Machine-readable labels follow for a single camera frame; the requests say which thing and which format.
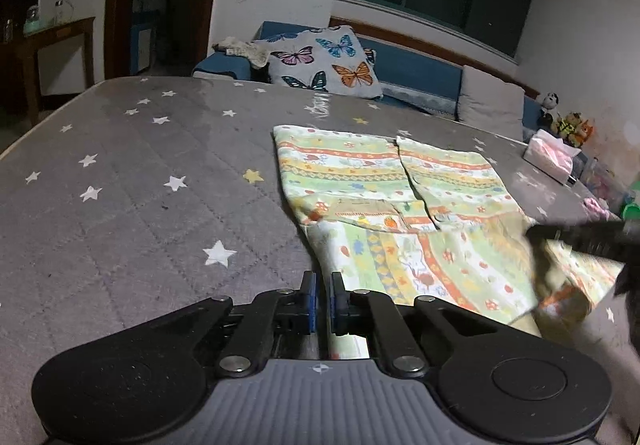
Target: butterfly pillow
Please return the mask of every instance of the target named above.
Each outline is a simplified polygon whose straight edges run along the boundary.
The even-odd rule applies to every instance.
[[[382,95],[367,54],[350,26],[305,30],[259,41],[271,51],[272,83],[367,99]]]

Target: wooden table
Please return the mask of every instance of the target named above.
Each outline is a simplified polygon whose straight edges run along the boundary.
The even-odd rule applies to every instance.
[[[31,125],[38,123],[40,112],[40,72],[38,70],[38,50],[56,44],[76,35],[84,36],[82,59],[84,80],[87,88],[95,84],[94,78],[94,19],[85,18],[47,28],[26,37],[15,51],[22,62],[22,75],[27,95],[28,114]]]

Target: yellow star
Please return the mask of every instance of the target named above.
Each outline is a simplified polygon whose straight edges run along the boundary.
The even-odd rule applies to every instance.
[[[257,181],[264,181],[262,176],[260,176],[260,171],[247,169],[242,177],[247,180],[249,183],[254,184]]]

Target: wooden door frame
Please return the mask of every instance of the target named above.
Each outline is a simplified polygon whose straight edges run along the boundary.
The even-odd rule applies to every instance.
[[[131,16],[123,10],[132,9],[133,0],[105,0],[104,7],[104,78],[123,77],[123,61],[130,58]],[[202,0],[202,19],[197,29],[196,59],[202,60],[209,51],[209,29],[213,0]]]

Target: butterfly print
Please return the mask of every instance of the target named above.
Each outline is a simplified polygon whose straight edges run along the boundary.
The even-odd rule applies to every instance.
[[[367,66],[366,62],[361,62],[355,71],[349,68],[338,66],[336,64],[331,64],[331,66],[335,70],[335,72],[340,75],[342,84],[344,84],[348,88],[353,88],[356,84],[364,83],[367,86],[373,84],[373,77],[371,76],[369,66]]]
[[[340,26],[330,26],[329,28],[310,28],[309,31],[314,34],[322,34],[325,30],[340,30]]]
[[[367,56],[367,62],[371,64],[371,67],[376,65],[376,51],[373,48],[365,48],[364,55]]]
[[[316,43],[323,48],[326,48],[328,52],[336,58],[340,57],[343,52],[349,57],[354,57],[356,55],[356,51],[353,49],[353,43],[348,35],[342,36],[340,44],[335,44],[333,41],[326,39],[316,39]]]
[[[299,62],[302,64],[311,64],[314,58],[311,57],[312,46],[305,46],[302,50],[294,53],[287,53],[286,51],[272,51],[271,55],[277,57],[287,66],[295,66]]]
[[[287,83],[287,85],[292,88],[304,89],[304,90],[313,90],[313,91],[322,91],[327,93],[326,90],[326,73],[324,71],[319,71],[316,73],[311,79],[311,84],[307,85],[302,81],[296,79],[295,77],[283,76],[282,80]]]
[[[267,42],[276,42],[283,39],[295,39],[298,34],[276,34],[273,37],[266,39]]]

